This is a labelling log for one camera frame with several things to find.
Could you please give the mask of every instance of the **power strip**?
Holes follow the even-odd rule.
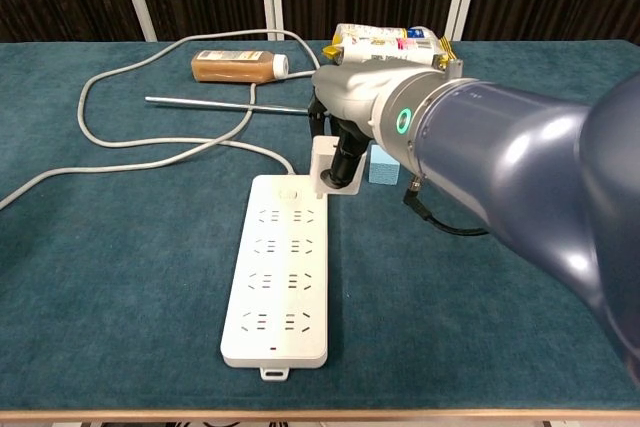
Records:
[[[220,350],[284,381],[327,359],[327,196],[308,175],[253,180]]]

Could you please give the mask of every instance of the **white cable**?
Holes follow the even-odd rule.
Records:
[[[25,192],[29,191],[31,188],[38,185],[43,180],[48,179],[49,177],[62,175],[62,174],[97,174],[97,173],[108,173],[108,172],[127,172],[127,171],[134,171],[134,170],[156,169],[159,167],[165,167],[167,165],[174,164],[176,162],[180,162],[181,160],[184,160],[192,155],[195,155],[199,152],[202,152],[203,150],[209,149],[218,144],[241,148],[241,149],[249,150],[252,152],[257,152],[262,155],[266,155],[280,162],[287,169],[287,172],[289,174],[294,174],[295,171],[293,170],[293,166],[291,165],[291,163],[288,160],[286,160],[284,157],[282,157],[280,154],[270,151],[268,149],[265,149],[263,147],[245,144],[243,142],[235,142],[235,141],[228,140],[233,136],[235,136],[247,125],[247,123],[251,119],[251,115],[252,115],[251,110],[247,111],[242,121],[234,129],[215,139],[195,138],[195,137],[159,137],[159,138],[141,139],[141,140],[133,140],[133,141],[110,142],[110,141],[101,140],[98,137],[94,136],[93,133],[87,127],[84,120],[84,111],[85,111],[85,103],[86,103],[87,95],[89,94],[89,90],[91,89],[93,84],[95,84],[99,80],[105,79],[107,77],[111,77],[113,75],[122,74],[124,72],[129,72],[131,70],[138,69],[140,67],[144,67],[145,65],[148,65],[151,62],[159,59],[160,57],[168,54],[169,52],[179,47],[180,45],[184,44],[185,42],[188,42],[191,40],[207,40],[207,39],[216,39],[221,37],[231,37],[235,35],[262,34],[262,33],[270,33],[270,32],[282,33],[296,39],[311,57],[311,61],[313,62],[314,67],[317,69],[320,66],[320,64],[318,63],[318,59],[316,58],[311,48],[307,45],[307,43],[304,40],[302,40],[298,35],[294,34],[293,32],[289,32],[287,30],[279,30],[279,29],[252,29],[252,30],[239,30],[235,32],[223,32],[218,34],[192,35],[189,37],[185,37],[183,39],[178,40],[177,42],[174,42],[168,47],[165,47],[160,52],[152,55],[151,57],[145,60],[142,60],[135,64],[128,65],[126,67],[121,67],[119,69],[103,72],[101,74],[91,77],[84,84],[82,88],[82,92],[80,93],[80,99],[78,100],[77,120],[82,133],[94,144],[100,145],[102,147],[109,147],[109,148],[137,147],[141,145],[151,145],[151,144],[161,144],[161,143],[199,143],[201,145],[199,145],[198,147],[189,149],[180,154],[174,155],[172,157],[169,157],[163,160],[158,160],[155,162],[112,165],[112,166],[105,166],[105,167],[63,167],[60,169],[48,170],[46,172],[43,172],[42,174],[35,176],[30,181],[22,185],[20,188],[16,189],[14,192],[9,194],[7,197],[0,200],[0,210],[7,207],[9,204],[14,202],[18,197],[20,197]],[[297,73],[289,74],[286,78],[293,79],[298,77],[306,77],[313,74],[313,72],[314,71],[297,72]],[[251,84],[250,93],[251,93],[250,104],[254,104],[256,101],[256,84]]]
[[[251,88],[252,94],[254,94],[254,95],[252,95],[252,100],[255,100],[255,84],[252,84],[251,87],[252,87]],[[157,169],[159,167],[165,167],[167,165],[171,165],[171,164],[174,164],[176,162],[180,162],[181,160],[184,160],[187,157],[191,157],[191,156],[193,156],[193,155],[195,155],[195,154],[197,154],[199,152],[202,152],[203,150],[206,150],[206,149],[209,149],[209,148],[213,147],[214,145],[217,145],[217,144],[220,144],[222,142],[225,142],[227,139],[230,139],[231,137],[236,135],[238,132],[240,132],[242,129],[244,129],[246,127],[246,125],[249,123],[249,119],[251,119],[251,114],[252,113],[253,112],[251,110],[248,110],[247,113],[242,118],[242,120],[240,121],[240,123],[235,126],[235,128],[233,128],[232,130],[230,130],[226,134],[218,137],[217,139],[212,139],[209,142],[203,143],[203,144],[201,144],[201,145],[199,145],[197,147],[194,147],[192,149],[189,149],[189,150],[187,150],[185,152],[182,152],[180,154],[174,155],[173,157],[169,157],[167,159],[157,160],[155,162],[145,162],[145,163],[141,163],[141,164],[109,165],[109,166],[105,166],[105,167],[63,167],[63,168],[60,168],[60,169],[48,170],[46,172],[43,172],[40,175],[36,175],[29,182],[27,182],[22,187],[20,187],[19,189],[15,190],[13,193],[9,194],[6,198],[4,198],[2,201],[0,201],[0,210],[4,209],[6,206],[11,204],[14,200],[16,200],[22,194],[24,194],[25,192],[27,192],[31,188],[35,187],[36,185],[38,185],[43,180],[48,179],[49,177],[54,177],[56,175],[62,175],[62,174],[105,174],[105,173],[108,173],[108,172],[128,172],[128,171],[132,171],[132,170],[148,170],[148,169]]]

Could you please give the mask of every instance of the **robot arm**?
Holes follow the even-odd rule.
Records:
[[[327,184],[348,185],[375,139],[567,285],[640,383],[640,75],[593,108],[406,61],[324,66],[313,84],[340,126]]]

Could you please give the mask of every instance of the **metal rod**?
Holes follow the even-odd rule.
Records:
[[[177,107],[210,107],[214,110],[247,110],[251,107],[255,112],[308,115],[308,111],[306,109],[296,109],[295,107],[285,107],[282,105],[235,104],[232,102],[216,102],[212,100],[180,99],[174,97],[152,96],[147,96],[144,98],[144,100],[154,104],[173,105]]]

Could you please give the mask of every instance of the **table edge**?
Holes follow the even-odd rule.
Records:
[[[2,422],[398,421],[434,419],[640,420],[640,410],[380,409],[380,410],[0,410]]]

